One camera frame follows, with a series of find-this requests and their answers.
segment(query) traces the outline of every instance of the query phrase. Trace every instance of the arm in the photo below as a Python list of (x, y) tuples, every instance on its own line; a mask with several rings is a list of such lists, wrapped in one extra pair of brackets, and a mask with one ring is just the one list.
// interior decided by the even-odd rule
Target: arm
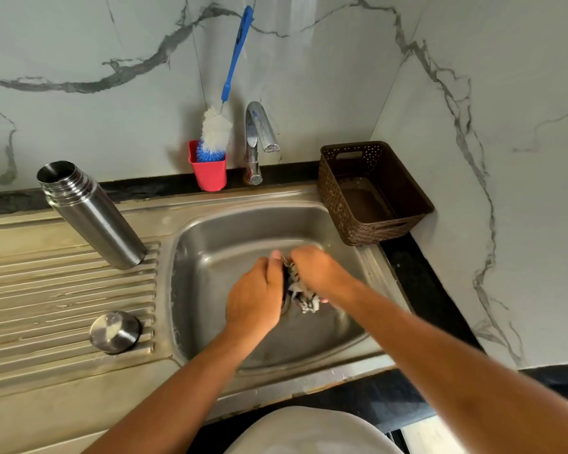
[(183, 453), (236, 368), (280, 320), (281, 257), (261, 258), (234, 285), (225, 329), (84, 454)]
[(348, 312), (473, 453), (568, 453), (568, 402), (379, 295), (316, 247), (299, 275)]

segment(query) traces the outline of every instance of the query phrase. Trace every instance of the blue brush handle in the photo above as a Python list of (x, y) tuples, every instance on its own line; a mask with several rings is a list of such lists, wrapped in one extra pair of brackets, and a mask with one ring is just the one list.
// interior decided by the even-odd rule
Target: blue brush handle
[(240, 28), (238, 29), (238, 36), (235, 38), (234, 56), (231, 58), (229, 73), (227, 74), (225, 86), (223, 86), (223, 92), (221, 92), (221, 102), (227, 102), (227, 99), (229, 98), (229, 91), (231, 89), (231, 78), (234, 75), (235, 64), (238, 62), (238, 57), (240, 56), (240, 52), (242, 52), (242, 46), (244, 46), (244, 40), (246, 39), (246, 34), (250, 29), (251, 23), (252, 23), (252, 7), (247, 6), (244, 9), (244, 14), (242, 14), (242, 20), (240, 21)]

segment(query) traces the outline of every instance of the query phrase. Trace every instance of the brush bristles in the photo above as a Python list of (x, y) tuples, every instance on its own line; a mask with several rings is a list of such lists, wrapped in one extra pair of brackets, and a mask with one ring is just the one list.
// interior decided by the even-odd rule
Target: brush bristles
[(233, 125), (212, 106), (204, 113), (202, 139), (198, 144), (197, 161), (215, 162), (225, 159)]

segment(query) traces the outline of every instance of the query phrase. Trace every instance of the chrome faucet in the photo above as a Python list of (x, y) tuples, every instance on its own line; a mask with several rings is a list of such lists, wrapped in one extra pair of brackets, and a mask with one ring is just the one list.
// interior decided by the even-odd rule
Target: chrome faucet
[(274, 131), (271, 128), (267, 113), (258, 102), (250, 102), (246, 107), (246, 172), (244, 180), (252, 185), (258, 185), (263, 181), (261, 167), (258, 165), (257, 145), (261, 143), (263, 151), (273, 153), (280, 151)]

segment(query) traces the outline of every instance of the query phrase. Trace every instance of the black countertop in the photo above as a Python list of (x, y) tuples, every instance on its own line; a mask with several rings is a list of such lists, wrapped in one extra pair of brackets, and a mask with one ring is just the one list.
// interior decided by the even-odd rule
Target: black countertop
[[(318, 162), (262, 166), (261, 186), (317, 180)], [(243, 169), (227, 171), (225, 189), (246, 187)], [(101, 183), (114, 202), (201, 192), (193, 174), (134, 178)], [(0, 193), (0, 214), (49, 208), (39, 189)], [(381, 242), (408, 301), (419, 316), (482, 350), (452, 299), (410, 234)], [(568, 398), (568, 365), (524, 371)], [(414, 386), (399, 370), (346, 382), (321, 392), (252, 410), (202, 427), (189, 452), (223, 452), (246, 428), (265, 414), (290, 405), (304, 405), (355, 414), (383, 432), (390, 432), (434, 414)]]

